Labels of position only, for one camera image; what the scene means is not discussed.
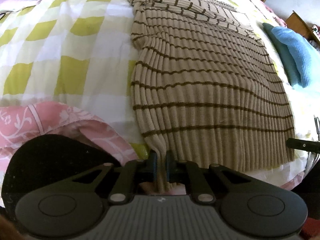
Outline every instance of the teal cushion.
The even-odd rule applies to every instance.
[[[300,73],[297,69],[296,62],[294,58],[292,57],[287,45],[281,43],[275,35],[272,33],[272,29],[274,28],[271,24],[269,23],[263,23],[263,28],[270,40],[272,41],[273,45],[275,46],[284,70],[287,74],[288,80],[290,82],[290,85],[295,88],[301,86],[301,76]]]
[[[274,27],[272,33],[281,43],[287,45],[300,73],[302,87],[319,89],[320,54],[318,51],[304,37],[288,28]]]

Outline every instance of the bed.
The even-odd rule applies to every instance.
[[[319,116],[320,100],[290,86],[279,55],[261,27],[263,22],[278,25],[273,14],[259,0],[222,1],[245,12],[264,41],[291,105],[296,138],[316,140],[314,116]],[[132,23],[127,0],[42,0],[34,7],[6,13],[0,20],[0,106],[50,100],[76,106],[101,117],[140,158],[146,158],[148,147],[130,97],[131,74],[138,59],[131,43]],[[303,177],[307,160],[307,152],[295,150],[293,162],[246,174],[292,188]]]

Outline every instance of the pink blanket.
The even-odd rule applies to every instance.
[[[0,107],[0,189],[12,155],[26,141],[43,134],[61,134],[100,147],[121,165],[138,158],[112,127],[76,107],[56,102]]]

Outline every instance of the pink fabric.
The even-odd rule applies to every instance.
[[[56,102],[0,108],[0,172],[26,141],[43,134],[61,134],[101,147],[122,165],[137,159],[133,148],[99,117]]]
[[[0,0],[1,11],[20,11],[24,8],[35,6],[42,0]]]
[[[286,24],[286,22],[283,20],[283,19],[281,19],[280,17],[278,17],[276,14],[275,14],[275,12],[270,8],[270,7],[268,7],[263,1],[260,1],[262,4],[263,4],[263,6],[272,14],[272,17],[273,17],[273,19],[280,25],[280,26],[282,26],[282,27],[287,27],[287,24]]]
[[[286,184],[282,185],[281,188],[286,189],[286,190],[293,190],[295,187],[297,187],[302,182],[303,177],[304,177],[304,171],[300,172],[292,180],[290,180]]]

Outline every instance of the checkered bed sheet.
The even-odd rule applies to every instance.
[[[264,40],[284,82],[297,137],[316,138],[310,102],[292,90],[277,52],[260,29],[262,22],[277,23],[256,0],[223,1],[245,10]],[[79,107],[104,119],[141,158],[147,157],[130,98],[138,58],[130,38],[132,23],[127,0],[42,0],[8,13],[0,20],[0,106],[54,100]],[[303,171],[306,156],[296,151],[292,163],[248,174],[280,186]]]

